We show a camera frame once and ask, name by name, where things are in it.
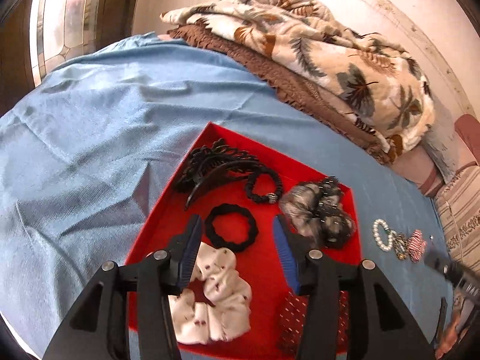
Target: white wall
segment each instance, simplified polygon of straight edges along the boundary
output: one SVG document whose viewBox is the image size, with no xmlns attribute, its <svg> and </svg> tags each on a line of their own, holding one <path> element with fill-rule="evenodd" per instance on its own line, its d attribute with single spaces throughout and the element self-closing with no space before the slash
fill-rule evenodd
<svg viewBox="0 0 480 360">
<path fill-rule="evenodd" d="M 133 32 L 164 32 L 161 12 L 215 0 L 137 0 Z M 381 32 L 418 60 L 454 117 L 480 116 L 480 38 L 456 0 L 320 0 L 360 33 Z"/>
</svg>

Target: folded blanket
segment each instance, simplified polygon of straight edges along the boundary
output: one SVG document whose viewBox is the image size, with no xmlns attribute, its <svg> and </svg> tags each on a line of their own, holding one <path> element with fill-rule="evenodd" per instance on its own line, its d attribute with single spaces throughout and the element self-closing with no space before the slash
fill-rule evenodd
<svg viewBox="0 0 480 360">
<path fill-rule="evenodd" d="M 389 162 L 388 155 L 382 150 L 380 140 L 372 133 L 367 132 L 367 128 L 363 130 L 355 126 L 352 121 L 328 105 L 323 97 L 333 95 L 319 88 L 318 85 L 241 44 L 214 35 L 209 29 L 205 28 L 203 23 L 180 26 L 169 31 L 169 35 L 172 38 L 183 38 L 190 46 L 228 55 L 261 80 L 266 81 L 275 89 L 280 101 L 313 116 L 319 122 L 324 123 L 333 131 L 364 149 L 379 163 Z"/>
<path fill-rule="evenodd" d="M 165 12 L 165 23 L 198 20 L 329 90 L 373 126 L 394 151 L 413 149 L 434 122 L 428 80 L 399 44 L 359 35 L 316 0 L 221 0 Z"/>
</svg>

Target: black beaded bracelet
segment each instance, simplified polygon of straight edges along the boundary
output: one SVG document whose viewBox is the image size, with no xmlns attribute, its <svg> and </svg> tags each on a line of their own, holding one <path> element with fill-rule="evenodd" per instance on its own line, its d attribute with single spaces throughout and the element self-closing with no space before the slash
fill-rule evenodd
<svg viewBox="0 0 480 360">
<path fill-rule="evenodd" d="M 234 212 L 246 217 L 250 226 L 250 229 L 248 230 L 248 238 L 239 244 L 225 241 L 223 237 L 215 232 L 215 228 L 213 227 L 213 220 L 218 215 L 232 214 Z M 208 237 L 214 248 L 227 248 L 234 253 L 239 253 L 255 242 L 255 238 L 257 238 L 258 235 L 258 227 L 255 218 L 246 208 L 240 207 L 236 204 L 223 203 L 217 207 L 213 207 L 210 214 L 208 214 L 207 219 L 205 220 L 205 235 Z"/>
<path fill-rule="evenodd" d="M 275 192 L 267 193 L 267 195 L 257 195 L 254 193 L 254 186 L 257 182 L 258 177 L 266 173 L 270 175 L 272 180 L 275 182 Z M 280 176 L 273 169 L 267 168 L 266 166 L 258 167 L 253 173 L 248 176 L 247 185 L 245 185 L 245 192 L 247 193 L 247 198 L 253 200 L 255 203 L 270 203 L 275 204 L 280 197 L 283 195 L 283 184 Z"/>
</svg>

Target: hair accessory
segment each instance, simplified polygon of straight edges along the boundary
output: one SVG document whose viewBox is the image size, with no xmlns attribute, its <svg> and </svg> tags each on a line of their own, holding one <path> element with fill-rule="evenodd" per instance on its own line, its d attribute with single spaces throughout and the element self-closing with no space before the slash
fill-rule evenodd
<svg viewBox="0 0 480 360">
<path fill-rule="evenodd" d="M 216 167 L 241 160 L 255 161 L 257 164 L 260 164 L 255 155 L 225 144 L 223 138 L 213 142 L 211 148 L 206 145 L 195 148 L 187 157 L 187 166 L 180 179 L 176 182 L 175 189 L 177 192 L 190 192 Z M 231 170 L 235 170 L 238 173 L 246 172 L 240 166 Z"/>
<path fill-rule="evenodd" d="M 262 173 L 268 174 L 272 180 L 275 182 L 275 192 L 267 193 L 267 195 L 257 195 L 253 192 L 255 183 L 257 182 L 258 176 Z M 275 204 L 280 197 L 283 195 L 283 184 L 280 176 L 273 169 L 267 168 L 266 166 L 258 167 L 253 173 L 248 176 L 247 184 L 245 185 L 245 192 L 247 193 L 247 198 L 253 200 L 255 203 L 269 203 Z"/>
<path fill-rule="evenodd" d="M 225 241 L 223 237 L 215 232 L 215 228 L 213 226 L 213 221 L 217 216 L 232 214 L 234 212 L 245 216 L 250 226 L 250 229 L 248 230 L 248 238 L 240 244 L 236 244 L 231 241 Z M 217 207 L 213 207 L 212 211 L 210 211 L 210 214 L 208 214 L 207 219 L 205 220 L 205 235 L 208 237 L 213 247 L 217 249 L 227 248 L 235 253 L 239 253 L 247 249 L 255 242 L 255 238 L 258 235 L 258 227 L 255 218 L 246 208 L 240 207 L 236 204 L 223 203 Z"/>
<path fill-rule="evenodd" d="M 393 250 L 395 255 L 398 257 L 399 260 L 405 260 L 407 258 L 408 251 L 408 244 L 407 237 L 403 233 L 397 233 L 393 237 Z"/>
<path fill-rule="evenodd" d="M 300 297 L 289 291 L 280 311 L 280 326 L 282 332 L 278 346 L 282 351 L 296 355 L 303 335 L 305 316 L 307 315 L 309 297 Z M 338 300 L 337 325 L 337 352 L 346 352 L 349 334 L 349 295 L 347 291 L 340 291 Z"/>
<path fill-rule="evenodd" d="M 383 242 L 382 242 L 382 239 L 380 238 L 380 235 L 378 234 L 378 225 L 382 226 L 383 229 L 387 232 L 388 234 L 388 244 L 385 245 Z M 382 219 L 376 219 L 375 222 L 373 223 L 373 227 L 372 227 L 372 232 L 373 232 L 373 237 L 375 238 L 375 242 L 377 243 L 378 247 L 380 249 L 382 249 L 383 251 L 390 251 L 392 250 L 392 247 L 393 247 L 393 239 L 394 239 L 394 236 L 397 235 L 397 233 L 393 230 L 391 230 L 388 225 L 387 225 L 387 222 L 385 222 L 384 220 Z"/>
<path fill-rule="evenodd" d="M 294 186 L 279 206 L 296 231 L 313 240 L 313 247 L 341 249 L 355 232 L 355 223 L 342 210 L 342 196 L 337 178 L 331 176 Z"/>
<path fill-rule="evenodd" d="M 240 170 L 242 170 L 243 173 L 247 173 L 253 172 L 256 168 L 258 168 L 258 162 L 248 160 L 232 161 L 217 166 L 215 169 L 212 169 L 208 175 L 199 180 L 197 185 L 195 185 L 193 191 L 185 202 L 185 210 L 187 210 L 195 200 L 211 190 L 234 181 L 248 178 L 248 175 L 245 174 L 238 175 L 238 173 L 241 173 Z"/>
<path fill-rule="evenodd" d="M 412 236 L 409 238 L 408 245 L 410 259 L 414 263 L 418 263 L 420 261 L 426 246 L 427 242 L 423 239 L 422 232 L 418 229 L 415 230 Z"/>
<path fill-rule="evenodd" d="M 237 259 L 231 250 L 200 244 L 189 281 L 205 282 L 203 294 L 210 304 L 195 302 L 195 294 L 189 288 L 180 296 L 169 295 L 178 342 L 231 341 L 250 330 L 251 287 L 239 277 L 236 264 Z"/>
</svg>

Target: white scrunchie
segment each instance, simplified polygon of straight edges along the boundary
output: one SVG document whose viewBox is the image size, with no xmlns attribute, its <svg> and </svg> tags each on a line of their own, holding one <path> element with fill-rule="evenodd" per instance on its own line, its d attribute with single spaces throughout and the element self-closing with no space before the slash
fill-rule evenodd
<svg viewBox="0 0 480 360">
<path fill-rule="evenodd" d="M 188 288 L 179 297 L 170 295 L 178 342 L 230 341 L 250 330 L 251 287 L 239 277 L 236 264 L 237 259 L 230 249 L 200 244 L 190 281 L 205 281 L 203 293 L 215 307 L 195 302 L 195 294 Z"/>
</svg>

